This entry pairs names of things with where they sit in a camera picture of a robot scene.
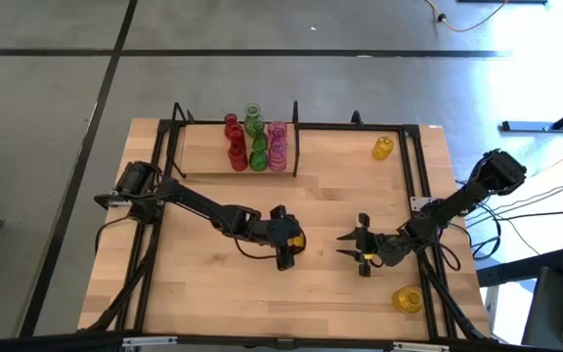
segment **black floor strip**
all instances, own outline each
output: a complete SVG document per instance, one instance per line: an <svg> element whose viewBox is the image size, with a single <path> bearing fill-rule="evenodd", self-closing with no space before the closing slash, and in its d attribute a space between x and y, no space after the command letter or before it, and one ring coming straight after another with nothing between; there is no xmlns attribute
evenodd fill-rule
<svg viewBox="0 0 563 352"><path fill-rule="evenodd" d="M126 49L119 33L114 49L6 49L1 57L323 57L323 58L509 58L510 51L492 50L345 50L345 49Z"/></svg>
<svg viewBox="0 0 563 352"><path fill-rule="evenodd" d="M104 57L113 55L112 49L3 49L2 57Z"/></svg>
<svg viewBox="0 0 563 352"><path fill-rule="evenodd" d="M373 58L507 58L509 51L484 50L344 50L344 49L128 49L127 57L373 57Z"/></svg>
<svg viewBox="0 0 563 352"><path fill-rule="evenodd" d="M127 12L125 13L125 17L123 19L123 24L121 25L121 30L118 33L116 44L114 45L114 51L120 51L123 49L127 31L129 30L132 18L134 17L134 11L136 10L137 3L137 0L130 0L129 2ZM49 283L54 275L56 264L58 263L58 257L60 256L60 250L62 249L63 242L65 241L68 221L70 220L70 216L73 212L73 207L75 206L79 187L81 186L82 178L84 176L84 172L86 171L90 152L93 148L93 144L95 143L99 124L104 114L104 109L106 108L106 101L108 100L109 90L112 86L114 75L116 74L119 58L119 56L112 56L109 60L108 68L106 69L106 74L104 75L104 81L102 82L102 86L99 90L95 109L88 124L86 135L82 140L77 161L75 162L70 179L68 180L65 195L60 204L54 226L52 227L47 254L43 260L38 280L36 281L34 291L29 300L29 305L27 306L25 318L23 319L21 326L20 337L34 335L36 324L38 323L38 319L40 317L40 311L42 310L45 297L47 296Z"/></svg>

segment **yellow glass cup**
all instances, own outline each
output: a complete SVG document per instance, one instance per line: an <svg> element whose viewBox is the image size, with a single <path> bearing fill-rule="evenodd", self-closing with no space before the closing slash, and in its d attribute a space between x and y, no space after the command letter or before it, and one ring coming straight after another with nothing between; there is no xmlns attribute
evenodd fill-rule
<svg viewBox="0 0 563 352"><path fill-rule="evenodd" d="M390 152L395 148L395 144L392 140L388 137L380 137L377 139L377 143L372 148L372 157L376 158L377 160L383 160Z"/></svg>
<svg viewBox="0 0 563 352"><path fill-rule="evenodd" d="M405 313L418 313L422 309L422 291L417 286L405 286L392 295L392 305Z"/></svg>

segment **red glass cup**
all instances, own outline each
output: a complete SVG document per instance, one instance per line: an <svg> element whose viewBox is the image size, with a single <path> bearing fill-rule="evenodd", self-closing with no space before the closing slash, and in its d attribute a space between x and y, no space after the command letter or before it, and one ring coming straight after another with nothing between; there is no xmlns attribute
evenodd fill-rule
<svg viewBox="0 0 563 352"><path fill-rule="evenodd" d="M235 113L225 115L225 137L230 138L230 129L233 125L238 124L238 116Z"/></svg>
<svg viewBox="0 0 563 352"><path fill-rule="evenodd" d="M230 139L231 144L238 144L246 149L246 142L244 141L244 131L242 130L242 126L240 126L239 124L234 123L230 125L227 137Z"/></svg>
<svg viewBox="0 0 563 352"><path fill-rule="evenodd" d="M227 156L230 158L230 164L235 171L242 171L248 166L244 145L232 143L227 151Z"/></svg>

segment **black cable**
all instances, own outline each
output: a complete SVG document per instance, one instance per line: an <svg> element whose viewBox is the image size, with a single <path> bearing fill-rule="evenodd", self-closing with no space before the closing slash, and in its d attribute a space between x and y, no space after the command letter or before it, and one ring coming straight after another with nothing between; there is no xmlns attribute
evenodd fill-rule
<svg viewBox="0 0 563 352"><path fill-rule="evenodd" d="M447 247L446 245L442 244L440 241L429 240L429 239L428 239L427 241L430 241L430 242L433 242L434 244L437 244L438 247L440 248L440 250L443 250L443 249L446 250L446 251L455 259L455 264L456 264L456 266L453 265L453 264L447 259L447 256L446 256L446 255L444 254L444 252L443 252L442 257L443 257L443 259L445 260L445 263L447 263L447 265L449 265L449 267L450 267L451 269L453 269L454 271L459 271L459 270L461 270L461 263L459 262L459 258L457 257L457 255L455 255L455 253L454 253L449 247Z"/></svg>
<svg viewBox="0 0 563 352"><path fill-rule="evenodd" d="M519 218L523 218L523 217L530 217L530 216L547 216L547 215L560 215L560 214L563 214L563 211L551 211L551 212L546 212L546 213L532 213L532 214L516 215L516 216L510 216L508 218L501 218L501 219L499 219L499 221L509 221L509 220L519 219Z"/></svg>
<svg viewBox="0 0 563 352"><path fill-rule="evenodd" d="M463 226L459 226L458 224L454 224L454 223L449 223L449 226L453 226L455 228L462 230L468 236L468 245L470 245L470 247L472 248L473 238L472 238L472 236L470 236L470 233L468 232L468 230L466 230Z"/></svg>
<svg viewBox="0 0 563 352"><path fill-rule="evenodd" d="M518 232L518 229L516 229L516 226L514 225L514 223L512 223L509 219L503 218L502 216L498 215L495 213L494 210L490 209L487 205L481 205L484 209L486 209L486 211L488 211L492 216L493 216L493 220L495 221L495 223L497 223L497 226L500 227L500 225L498 224L498 221L507 221L509 223L509 225L511 225L511 227L514 229L514 232L516 233L516 235L520 238L520 240L530 249L532 250L535 254L540 255L538 253L537 250L535 250L527 241L525 241L525 238L523 238L523 236L520 234L520 232ZM492 254L494 254L497 249L498 249L498 241L495 244L495 247L493 248Z"/></svg>
<svg viewBox="0 0 563 352"><path fill-rule="evenodd" d="M104 231L104 229L110 225L116 224L117 222L126 219L127 219L127 215L116 220L108 221L106 224L102 225L102 227L99 228L99 230L97 231L97 235L95 236L95 254L97 254L97 251L99 250L99 242L101 240L102 232Z"/></svg>
<svg viewBox="0 0 563 352"><path fill-rule="evenodd" d="M490 207L487 206L486 204L479 204L479 206L481 208L483 208L484 210L486 210L493 217L493 220L495 221L495 225L497 226L497 236L490 239L490 240L471 245L471 248L478 246L478 248L473 251L473 260L476 260L476 261L486 260L486 259L490 258L491 256L493 256L497 252L498 247L500 246L500 236L501 236L501 233L502 233L500 223L498 222L498 219L497 219L497 215L493 212L493 210L490 209ZM495 241L495 245L490 250L490 253L488 253L488 254L486 254L482 257L476 257L475 256L477 254L477 252L479 252L481 250L481 248L483 248L486 244L488 244L492 241Z"/></svg>
<svg viewBox="0 0 563 352"><path fill-rule="evenodd" d="M240 252L240 254L244 255L245 257L250 258L250 259L273 259L273 258L277 258L276 255L255 256L255 255L251 255L251 254L245 252L242 249L242 247L240 246L240 242L238 241L238 235L233 234L231 231L228 231L228 232L234 238L234 243L236 244L236 248L238 248L238 251Z"/></svg>
<svg viewBox="0 0 563 352"><path fill-rule="evenodd" d="M454 271L459 271L461 270L461 263L459 262L459 258L457 257L457 255L455 255L455 252L453 252L449 247L447 247L446 245L442 244L440 241L437 240L433 240L433 239L410 239L408 241L408 243L410 242L431 242L434 243L436 245L438 245L440 248L445 249L454 259L455 259L455 264L453 265L449 260L447 260L447 256L443 255L443 258L445 260L445 263L447 263L447 265L449 265L449 267L451 269L453 269Z"/></svg>

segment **cable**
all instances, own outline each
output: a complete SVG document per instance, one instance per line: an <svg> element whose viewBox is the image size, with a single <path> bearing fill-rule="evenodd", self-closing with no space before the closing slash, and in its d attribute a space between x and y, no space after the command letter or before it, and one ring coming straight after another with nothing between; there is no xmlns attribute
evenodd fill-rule
<svg viewBox="0 0 563 352"><path fill-rule="evenodd" d="M554 191L556 191L556 190L559 190L559 191L556 192L556 193L554 193L554 194L552 194L552 195L549 195L548 197L555 196L555 195L557 195L558 193L563 192L563 185L562 185L562 186L555 187L555 188L553 188L553 189L551 189L551 190L548 190L548 191L546 191L546 192L543 192L543 193L541 193L541 194L539 194L539 195L531 196L531 197L529 197L529 198L527 198L527 199L520 199L520 200L514 201L514 202L511 203L511 204L501 205L501 206L499 206L499 207L493 209L493 211L494 211L494 212L497 212L499 209L502 209L502 208L505 208L505 207L509 207L509 206L513 206L513 205L516 205L516 204L521 203L521 202L529 201L529 200L531 200L531 199L533 199L533 198L546 196L546 195L548 195L548 194L550 194L551 192L554 192ZM476 218L482 216L483 214L484 214L484 213L475 215L475 216L473 216L473 217L471 217L471 218L469 218L469 219L466 219L466 220L468 220L468 221L474 220L474 219L476 219Z"/></svg>
<svg viewBox="0 0 563 352"><path fill-rule="evenodd" d="M473 244L471 246L471 248L478 246L477 249L475 249L473 251L473 260L476 260L476 261L486 260L486 259L490 258L491 256L493 256L497 252L498 248L500 247L500 236L502 234L502 228L500 226L500 223L498 222L497 215L493 212L493 210L490 209L490 207L485 205L485 204L479 204L479 206L481 206L484 210L486 210L491 215L493 220L495 221L495 225L497 226L497 235L490 240L483 241L483 242L477 243L477 244ZM477 252L479 252L481 250L481 248L483 248L486 244L488 244L492 241L495 241L495 245L490 250L490 253L488 253L488 254L486 254L482 257L476 257L475 256L477 254Z"/></svg>
<svg viewBox="0 0 563 352"><path fill-rule="evenodd" d="M102 225L102 227L99 228L99 230L97 230L97 235L95 236L95 254L97 254L97 251L99 250L99 242L101 240L101 236L102 236L102 232L104 231L104 229L110 225L116 224L117 222L123 221L127 219L127 215L116 219L116 220L112 220L107 222L106 224Z"/></svg>
<svg viewBox="0 0 563 352"><path fill-rule="evenodd" d="M460 230L462 230L467 236L468 236L468 244L470 245L470 247L472 248L473 246L473 238L472 236L470 236L470 233L468 232L468 230L466 230L463 226L459 226L458 224L454 224L454 223L449 223L449 226L453 226L455 228L458 228Z"/></svg>
<svg viewBox="0 0 563 352"><path fill-rule="evenodd" d="M545 167L544 169L542 169L541 171L536 172L535 174L533 174L532 176L529 177L529 179L531 180L532 178L542 174L544 171L548 170L549 168L557 165L558 163L563 161L563 157L555 162L553 162L552 164L550 164L549 166Z"/></svg>
<svg viewBox="0 0 563 352"><path fill-rule="evenodd" d="M455 252L453 252L449 247L447 247L446 245L442 244L440 241L434 240L434 239L410 239L407 243L410 242L431 242L434 243L436 245L438 245L441 249L446 250L454 259L455 259L455 264L453 265L449 260L447 260L447 256L443 255L443 259L445 260L445 263L447 263L447 265L449 265L449 267L451 269L453 269L454 271L459 271L461 270L461 262L459 261L459 258L457 257L457 255L455 255Z"/></svg>
<svg viewBox="0 0 563 352"><path fill-rule="evenodd" d="M247 252L245 252L242 247L240 246L240 242L238 241L238 235L233 234L231 231L228 231L230 233L230 235L232 235L232 237L234 238L234 243L236 244L236 248L238 248L238 251L240 252L240 254L244 255L247 258L251 258L251 259L273 259L273 258L277 258L276 255L263 255L263 256L255 256L255 255L251 255Z"/></svg>
<svg viewBox="0 0 563 352"><path fill-rule="evenodd" d="M477 23L477 24L475 24L475 25L473 25L473 26L470 26L470 27L468 27L468 28L465 28L465 29L458 29L458 28L454 28L453 26L451 26L451 24L447 21L447 15L446 15L446 14L443 14L440 10L438 10L438 7L437 7L433 2L431 2L430 0L424 0L424 1L425 1L429 6L431 6L432 10L434 11L434 15L435 15L435 14L438 14L437 21L438 21L438 22L443 22L450 30L452 30L452 31L454 31L454 32L465 32L465 31L469 31L469 30L471 30L471 29L477 28L478 26L484 24L484 23L485 23L487 20L489 20L492 16L494 16L494 15L498 12L498 10L502 9L503 6L507 5L507 3L509 2L509 0L504 0L503 3L500 4L500 6L497 7L497 9L494 10L491 14L489 14L483 21L481 21L481 22L479 22L479 23Z"/></svg>
<svg viewBox="0 0 563 352"><path fill-rule="evenodd" d="M511 222L511 220L509 219L505 219L505 218L499 218L499 221L507 221L509 223L509 225L512 226L512 228L514 229L514 231L516 232L516 235L518 235L518 237L520 238L520 240L530 249L532 250L536 255L540 255L538 253L538 251L533 248L530 244L527 243L527 241L525 241L525 239L523 238L523 236L518 232L518 230L516 229L516 226L514 226L514 223Z"/></svg>
<svg viewBox="0 0 563 352"><path fill-rule="evenodd" d="M504 211L498 212L497 214L498 214L498 215L501 215L501 214L503 214L503 213L506 213L506 212L509 212L509 211L512 211L512 210L519 209L519 208L521 208L521 207L523 207L523 206L527 206L527 205L531 205L531 204L537 203L537 202L539 202L539 201L541 201L541 200L544 200L544 199L546 199L546 198L553 197L553 196L555 196L555 195L557 195L557 194L559 194L559 193L561 193L561 192L563 192L563 188L560 189L560 190L558 190L558 191L556 191L556 192L554 192L554 193L552 193L552 194L550 194L550 195L546 195L546 196L544 196L544 197L542 197L542 198L540 198L540 199L536 199L536 200L534 200L534 201L530 201L530 202L528 202L528 203L525 203L525 204L522 204L522 205L519 205L519 206L516 206L516 207L512 207L512 208L509 208L509 209L505 209ZM471 228L471 227L473 227L473 226L479 224L480 222L486 221L486 220L488 220L488 219L490 219L490 217L483 218L483 219L481 219L481 220L479 220L479 221L477 221L477 222L475 222L475 223L473 223L473 224L471 224L471 225L468 225L468 228Z"/></svg>
<svg viewBox="0 0 563 352"><path fill-rule="evenodd" d="M508 217L508 218L501 218L501 219L499 219L499 221L509 221L509 220L519 219L519 218L523 218L523 217L531 217L531 216L547 216L547 215L560 215L560 214L563 214L563 211L551 211L551 212L546 212L546 213L522 214L522 215L511 216L511 217Z"/></svg>
<svg viewBox="0 0 563 352"><path fill-rule="evenodd" d="M497 231L498 231L498 235L495 238L492 238L488 241L484 241L482 243L478 243L475 244L475 246L479 245L479 247L477 249L475 249L475 251L473 252L473 259L475 260L484 260L487 259L489 257L491 257L493 254L495 254L498 250L498 247L500 246L500 235L501 235L501 230L500 230L500 224L498 223L499 221L507 221L509 223L509 225L511 225L511 227L514 229L514 232L516 232L516 235L520 238L520 240L529 248L531 249L535 254L540 255L538 253L538 251L533 248L526 240L525 238L523 238L523 236L520 234L520 232L518 231L518 229L516 229L516 226L510 221L510 219L507 218L503 218L502 216L496 214L492 209L490 209L487 205L482 205L482 207L488 211L492 216L493 216L493 220L495 220L495 223L497 224ZM495 242L495 246L493 247L493 249L491 250L491 252L487 255L485 255L482 258L476 258L475 254L487 243L494 241L496 239Z"/></svg>

